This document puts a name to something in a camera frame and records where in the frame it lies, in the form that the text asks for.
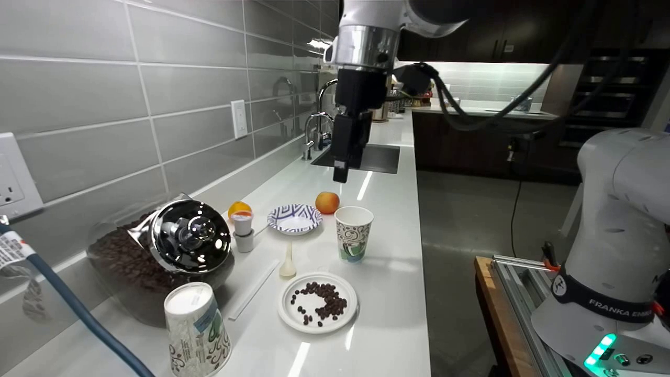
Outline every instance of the small cup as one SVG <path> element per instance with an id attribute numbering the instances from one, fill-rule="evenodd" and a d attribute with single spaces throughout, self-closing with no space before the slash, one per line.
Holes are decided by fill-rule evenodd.
<path id="1" fill-rule="evenodd" d="M 240 214 L 233 214 L 231 221 L 238 234 L 252 234 L 252 221 L 253 221 L 252 214 L 240 213 Z"/>
<path id="2" fill-rule="evenodd" d="M 355 205 L 335 213 L 338 250 L 343 261 L 357 262 L 365 256 L 373 218 L 372 210 Z"/>
<path id="3" fill-rule="evenodd" d="M 164 303 L 171 366 L 179 377 L 215 375 L 231 355 L 224 316 L 208 284 L 176 288 Z"/>
<path id="4" fill-rule="evenodd" d="M 240 254 L 252 254 L 253 250 L 253 230 L 249 234 L 236 234 L 236 247 Z"/>

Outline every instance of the orange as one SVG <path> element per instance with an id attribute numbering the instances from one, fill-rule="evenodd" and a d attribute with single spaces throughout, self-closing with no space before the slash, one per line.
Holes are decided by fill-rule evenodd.
<path id="1" fill-rule="evenodd" d="M 339 198 L 338 198 L 338 194 L 331 194 L 331 191 L 319 194 L 319 195 L 317 195 L 317 201 L 314 201 L 314 208 L 317 208 L 321 214 L 325 214 L 325 217 L 335 214 L 338 208 L 339 208 Z"/>
<path id="2" fill-rule="evenodd" d="M 228 221 L 233 214 L 252 214 L 252 205 L 248 205 L 245 201 L 233 201 L 233 205 L 228 208 Z"/>

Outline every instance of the white robot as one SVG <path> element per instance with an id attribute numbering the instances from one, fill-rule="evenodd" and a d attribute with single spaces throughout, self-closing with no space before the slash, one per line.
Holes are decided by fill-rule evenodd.
<path id="1" fill-rule="evenodd" d="M 386 102 L 400 30 L 441 38 L 456 32 L 478 3 L 345 0 L 329 58 L 339 68 L 334 152 L 335 180 L 360 163 L 370 111 Z M 541 340 L 591 375 L 670 375 L 670 334 L 652 313 L 670 269 L 670 138 L 640 131 L 603 133 L 579 157 L 584 205 L 579 237 L 554 298 L 532 315 Z"/>
<path id="2" fill-rule="evenodd" d="M 593 375 L 670 375 L 670 334 L 653 295 L 670 269 L 670 138 L 640 131 L 593 136 L 579 156 L 584 203 L 554 298 L 532 315 L 541 340 Z"/>

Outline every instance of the spoon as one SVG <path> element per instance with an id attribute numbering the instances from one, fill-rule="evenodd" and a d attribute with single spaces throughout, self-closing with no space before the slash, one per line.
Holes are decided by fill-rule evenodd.
<path id="1" fill-rule="evenodd" d="M 294 241 L 290 243 L 288 247 L 288 254 L 285 254 L 285 262 L 282 264 L 278 269 L 278 276 L 290 281 L 295 276 L 295 267 L 294 267 Z"/>

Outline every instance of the blue cable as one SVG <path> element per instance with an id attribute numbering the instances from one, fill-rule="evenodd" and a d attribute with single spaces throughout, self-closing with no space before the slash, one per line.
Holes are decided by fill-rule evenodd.
<path id="1" fill-rule="evenodd" d="M 77 300 L 77 295 L 74 292 L 69 292 L 69 288 L 62 281 L 62 276 L 39 254 L 32 254 L 28 261 L 45 274 L 45 280 L 58 290 L 58 294 L 66 300 L 66 305 L 91 329 L 91 334 L 95 334 L 112 353 L 115 353 L 134 374 L 138 374 L 141 377 L 153 377 L 150 366 L 136 355 L 133 355 L 133 350 L 129 350 L 119 340 L 115 340 L 88 313 L 88 308 Z"/>

